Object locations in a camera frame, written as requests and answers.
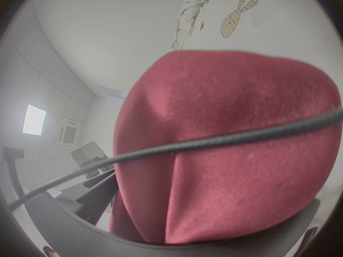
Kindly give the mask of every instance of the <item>window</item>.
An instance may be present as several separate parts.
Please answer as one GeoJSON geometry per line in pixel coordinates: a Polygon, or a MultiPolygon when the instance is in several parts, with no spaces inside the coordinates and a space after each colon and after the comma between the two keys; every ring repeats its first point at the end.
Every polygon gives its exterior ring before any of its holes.
{"type": "Polygon", "coordinates": [[[41,135],[46,111],[28,105],[24,120],[23,132],[41,135]]]}

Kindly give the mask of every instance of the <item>black cable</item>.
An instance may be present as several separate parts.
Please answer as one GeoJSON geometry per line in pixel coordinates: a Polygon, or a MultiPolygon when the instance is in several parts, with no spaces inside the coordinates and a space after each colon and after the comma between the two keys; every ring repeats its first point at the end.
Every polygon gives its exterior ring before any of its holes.
{"type": "Polygon", "coordinates": [[[169,143],[162,146],[156,146],[151,148],[146,148],[142,150],[137,150],[135,152],[130,152],[116,157],[105,159],[103,161],[98,161],[91,165],[84,167],[83,169],[74,171],[68,175],[65,175],[59,179],[56,179],[48,184],[42,185],[35,190],[29,192],[23,197],[19,198],[12,204],[9,208],[11,211],[18,208],[22,203],[28,199],[33,198],[34,196],[54,187],[63,182],[66,182],[72,178],[78,177],[84,173],[87,173],[91,170],[104,167],[109,164],[123,163],[139,158],[162,154],[167,152],[182,152],[187,150],[195,150],[202,148],[213,148],[229,145],[237,145],[242,143],[252,143],[256,141],[263,141],[268,139],[276,139],[285,136],[297,135],[300,133],[305,133],[309,131],[319,130],[324,127],[329,127],[342,122],[343,120],[343,109],[335,109],[328,113],[321,114],[318,116],[310,117],[307,119],[294,121],[282,125],[271,126],[266,128],[261,128],[252,131],[238,132],[228,135],[219,135],[213,137],[207,137],[202,139],[194,139],[188,141],[182,141],[177,143],[169,143]]]}

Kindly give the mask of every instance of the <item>ceiling air conditioner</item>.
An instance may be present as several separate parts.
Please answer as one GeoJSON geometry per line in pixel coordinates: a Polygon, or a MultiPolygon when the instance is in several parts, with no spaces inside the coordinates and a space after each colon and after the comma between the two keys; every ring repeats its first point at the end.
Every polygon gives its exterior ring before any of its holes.
{"type": "Polygon", "coordinates": [[[76,148],[79,130],[80,123],[63,118],[57,142],[57,150],[76,148]]]}

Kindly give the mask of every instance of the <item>bunny ear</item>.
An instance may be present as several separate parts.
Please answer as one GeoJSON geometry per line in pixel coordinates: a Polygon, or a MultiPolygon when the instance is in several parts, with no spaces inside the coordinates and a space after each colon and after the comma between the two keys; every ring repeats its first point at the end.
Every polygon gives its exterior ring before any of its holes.
{"type": "Polygon", "coordinates": [[[245,0],[240,0],[238,3],[238,10],[243,6],[245,0]]]}
{"type": "Polygon", "coordinates": [[[258,0],[251,0],[249,3],[247,3],[241,10],[240,12],[249,10],[251,7],[255,6],[257,4],[258,0]]]}

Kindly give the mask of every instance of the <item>pink pillow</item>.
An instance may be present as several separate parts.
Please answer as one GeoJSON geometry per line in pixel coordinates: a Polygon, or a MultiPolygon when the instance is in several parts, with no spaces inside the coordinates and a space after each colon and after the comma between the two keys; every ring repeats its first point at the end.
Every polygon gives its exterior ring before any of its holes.
{"type": "MultiPolygon", "coordinates": [[[[114,155],[263,128],[341,107],[319,69],[235,51],[175,51],[132,88],[114,155]]],[[[167,153],[116,164],[120,193],[110,232],[158,244],[255,233],[290,218],[328,178],[342,125],[237,146],[167,153]]]]}

